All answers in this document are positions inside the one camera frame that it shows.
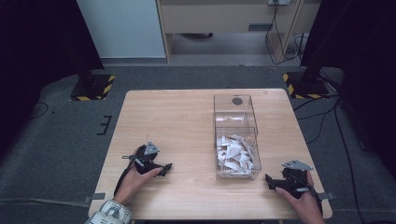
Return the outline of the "dark curtain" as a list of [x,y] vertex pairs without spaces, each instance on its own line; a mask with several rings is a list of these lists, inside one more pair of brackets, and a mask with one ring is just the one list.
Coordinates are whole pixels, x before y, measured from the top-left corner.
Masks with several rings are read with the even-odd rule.
[[322,0],[302,65],[344,72],[340,94],[363,148],[396,178],[396,0]]
[[0,0],[0,158],[44,86],[102,67],[77,0]]

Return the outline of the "clear plastic box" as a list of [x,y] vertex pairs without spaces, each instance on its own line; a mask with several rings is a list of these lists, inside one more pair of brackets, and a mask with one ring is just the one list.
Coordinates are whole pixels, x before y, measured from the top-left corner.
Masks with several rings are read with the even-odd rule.
[[214,96],[214,149],[217,176],[255,179],[262,170],[252,97]]

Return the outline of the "light wooden desk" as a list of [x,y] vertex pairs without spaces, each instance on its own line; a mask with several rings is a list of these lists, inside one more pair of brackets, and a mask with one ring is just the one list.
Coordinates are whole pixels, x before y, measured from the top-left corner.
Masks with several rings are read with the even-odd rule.
[[310,32],[322,0],[291,0],[268,6],[267,0],[156,0],[166,58],[175,34],[265,32],[276,62],[286,59],[292,36]]

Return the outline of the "person's right hand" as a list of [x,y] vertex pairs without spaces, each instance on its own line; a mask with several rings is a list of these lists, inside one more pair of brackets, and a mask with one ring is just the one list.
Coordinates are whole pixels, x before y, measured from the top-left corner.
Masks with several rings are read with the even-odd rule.
[[300,199],[294,198],[282,188],[276,188],[276,193],[290,204],[303,224],[326,224],[317,201],[310,192],[305,192]]

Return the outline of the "white panel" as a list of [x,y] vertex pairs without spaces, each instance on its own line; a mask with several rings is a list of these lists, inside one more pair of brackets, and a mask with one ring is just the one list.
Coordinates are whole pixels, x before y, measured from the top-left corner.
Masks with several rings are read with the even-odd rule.
[[156,0],[77,0],[101,58],[164,58]]

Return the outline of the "person's left hand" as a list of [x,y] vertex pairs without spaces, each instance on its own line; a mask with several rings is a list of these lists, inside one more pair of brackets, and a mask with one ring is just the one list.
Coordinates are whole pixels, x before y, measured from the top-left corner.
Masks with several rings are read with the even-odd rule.
[[162,167],[155,168],[142,175],[139,174],[134,167],[128,169],[128,172],[120,183],[119,190],[113,197],[113,200],[127,206],[136,193],[162,169]]

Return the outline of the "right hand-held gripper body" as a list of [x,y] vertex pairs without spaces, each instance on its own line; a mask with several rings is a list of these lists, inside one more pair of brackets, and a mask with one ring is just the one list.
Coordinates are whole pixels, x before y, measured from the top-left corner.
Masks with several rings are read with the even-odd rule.
[[308,172],[313,167],[298,160],[286,161],[282,164],[282,175],[286,181],[285,196],[289,199],[300,199],[304,193],[313,192],[313,187],[308,181]]

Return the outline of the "pile of white paper packets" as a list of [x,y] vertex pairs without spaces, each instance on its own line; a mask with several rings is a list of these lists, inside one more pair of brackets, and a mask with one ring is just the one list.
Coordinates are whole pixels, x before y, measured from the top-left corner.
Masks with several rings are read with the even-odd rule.
[[238,134],[223,135],[216,139],[217,174],[223,178],[255,178],[260,170],[255,147],[249,139]]

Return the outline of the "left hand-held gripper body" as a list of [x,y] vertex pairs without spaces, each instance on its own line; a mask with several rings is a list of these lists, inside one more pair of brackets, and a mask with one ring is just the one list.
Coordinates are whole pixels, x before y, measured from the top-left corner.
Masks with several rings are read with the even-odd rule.
[[151,141],[148,141],[145,145],[139,147],[133,155],[123,156],[123,158],[130,161],[127,166],[128,169],[135,167],[137,172],[142,175],[160,167],[159,164],[154,162],[159,152],[160,150]]

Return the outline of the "black yellow striped stand base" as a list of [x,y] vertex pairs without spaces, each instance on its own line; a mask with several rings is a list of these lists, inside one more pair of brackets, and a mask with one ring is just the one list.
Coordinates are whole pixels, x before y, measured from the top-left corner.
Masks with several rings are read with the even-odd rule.
[[92,75],[89,83],[79,80],[70,94],[71,101],[106,99],[115,77],[113,75]]
[[282,75],[292,99],[328,98],[329,92],[322,80],[304,72],[287,72]]

